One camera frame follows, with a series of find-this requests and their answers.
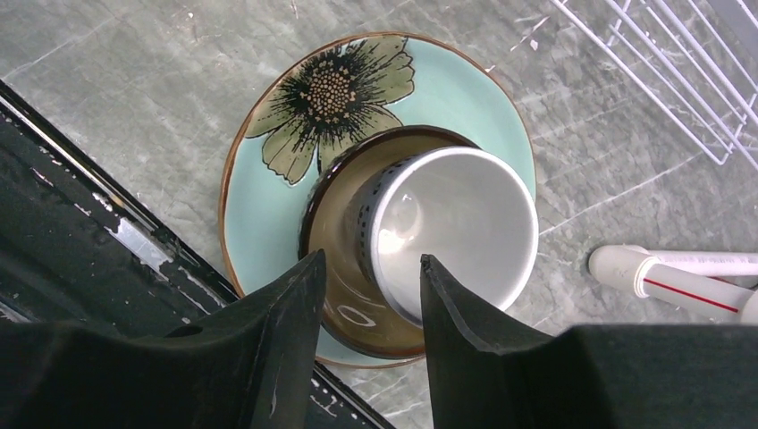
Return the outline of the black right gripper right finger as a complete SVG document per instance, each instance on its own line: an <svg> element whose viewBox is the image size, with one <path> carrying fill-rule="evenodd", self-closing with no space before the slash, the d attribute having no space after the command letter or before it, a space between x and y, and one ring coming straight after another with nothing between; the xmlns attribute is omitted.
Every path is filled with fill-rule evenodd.
<svg viewBox="0 0 758 429"><path fill-rule="evenodd" d="M754 428L757 331L584 324L540 332L420 259L437 428Z"/></svg>

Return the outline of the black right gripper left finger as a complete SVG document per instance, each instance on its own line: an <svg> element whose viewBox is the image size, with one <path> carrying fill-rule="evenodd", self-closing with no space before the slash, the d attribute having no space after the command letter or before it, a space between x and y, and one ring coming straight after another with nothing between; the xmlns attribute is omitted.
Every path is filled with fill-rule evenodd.
<svg viewBox="0 0 758 429"><path fill-rule="evenodd" d="M1 329L4 428L300 428L325 296L317 250L163 336L65 322Z"/></svg>

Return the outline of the grey dotted ceramic mug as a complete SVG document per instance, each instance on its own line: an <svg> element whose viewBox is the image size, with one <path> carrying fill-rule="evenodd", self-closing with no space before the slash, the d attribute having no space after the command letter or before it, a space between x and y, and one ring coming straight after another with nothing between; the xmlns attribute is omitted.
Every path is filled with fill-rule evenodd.
<svg viewBox="0 0 758 429"><path fill-rule="evenodd" d="M443 147L364 180L341 237L390 309L421 327L421 256L505 310L533 271L538 232L535 200L510 165L479 148Z"/></svg>

